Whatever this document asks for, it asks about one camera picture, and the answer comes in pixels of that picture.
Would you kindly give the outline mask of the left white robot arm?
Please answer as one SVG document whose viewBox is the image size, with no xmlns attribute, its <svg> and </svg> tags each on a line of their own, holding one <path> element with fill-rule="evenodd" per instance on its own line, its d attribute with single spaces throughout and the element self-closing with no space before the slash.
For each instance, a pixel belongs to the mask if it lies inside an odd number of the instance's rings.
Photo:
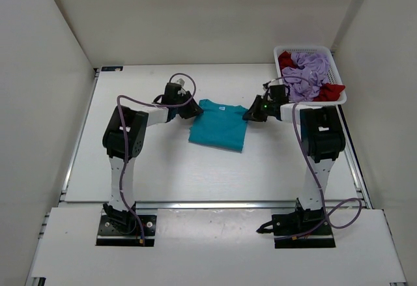
<svg viewBox="0 0 417 286">
<path fill-rule="evenodd" d="M 122 234 L 129 234 L 136 228 L 137 219 L 132 214 L 136 209 L 133 195 L 134 164 L 141 153 L 147 128 L 165 124 L 176 116 L 191 119 L 203 113 L 194 100 L 194 91 L 184 89 L 184 80 L 178 79 L 166 84 L 164 93 L 151 104 L 141 103 L 139 111 L 121 104 L 125 95 L 117 98 L 117 105 L 109 120 L 102 144 L 111 165 L 111 197 L 104 204 L 104 211 L 114 218 L 114 226 Z"/>
</svg>

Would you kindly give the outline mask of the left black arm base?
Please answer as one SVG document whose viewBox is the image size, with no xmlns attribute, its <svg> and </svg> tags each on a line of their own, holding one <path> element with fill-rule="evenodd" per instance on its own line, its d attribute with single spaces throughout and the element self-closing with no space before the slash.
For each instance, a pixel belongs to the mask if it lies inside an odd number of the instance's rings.
<svg viewBox="0 0 417 286">
<path fill-rule="evenodd" d="M 97 246 L 111 247 L 153 247 L 156 236 L 157 215 L 142 214 L 139 215 L 142 222 L 143 231 L 137 224 L 137 219 L 129 225 L 121 225 L 111 218 L 101 213 L 100 222 L 96 235 Z"/>
</svg>

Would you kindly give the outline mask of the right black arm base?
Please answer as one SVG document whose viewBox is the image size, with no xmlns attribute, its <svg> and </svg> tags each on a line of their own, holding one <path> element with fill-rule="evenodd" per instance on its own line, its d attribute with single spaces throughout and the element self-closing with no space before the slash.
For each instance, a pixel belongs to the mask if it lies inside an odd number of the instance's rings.
<svg viewBox="0 0 417 286">
<path fill-rule="evenodd" d="M 304 210 L 296 207 L 288 214 L 273 214 L 271 220 L 262 224 L 259 234 L 274 236 L 276 249 L 335 248 L 331 226 L 324 217 L 323 208 Z"/>
</svg>

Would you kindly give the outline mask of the teal t shirt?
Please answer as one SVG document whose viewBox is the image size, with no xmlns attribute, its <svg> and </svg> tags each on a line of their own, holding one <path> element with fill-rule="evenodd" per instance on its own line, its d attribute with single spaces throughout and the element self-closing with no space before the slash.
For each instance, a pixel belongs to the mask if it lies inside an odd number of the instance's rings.
<svg viewBox="0 0 417 286">
<path fill-rule="evenodd" d="M 203 113 L 194 119 L 188 141 L 198 145 L 242 152 L 247 129 L 243 119 L 247 108 L 199 101 Z"/>
</svg>

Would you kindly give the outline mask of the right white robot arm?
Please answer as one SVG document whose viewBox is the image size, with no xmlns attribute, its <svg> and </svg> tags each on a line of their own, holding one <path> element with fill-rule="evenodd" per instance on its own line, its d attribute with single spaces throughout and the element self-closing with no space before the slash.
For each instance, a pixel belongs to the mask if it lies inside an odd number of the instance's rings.
<svg viewBox="0 0 417 286">
<path fill-rule="evenodd" d="M 337 108 L 334 106 L 305 106 L 290 101 L 286 85 L 265 85 L 265 94 L 257 95 L 242 119 L 265 122 L 274 117 L 294 126 L 296 138 L 307 163 L 305 182 L 297 201 L 302 212 L 293 216 L 293 227 L 302 234 L 316 226 L 311 212 L 323 209 L 323 196 L 330 170 L 346 141 Z"/>
</svg>

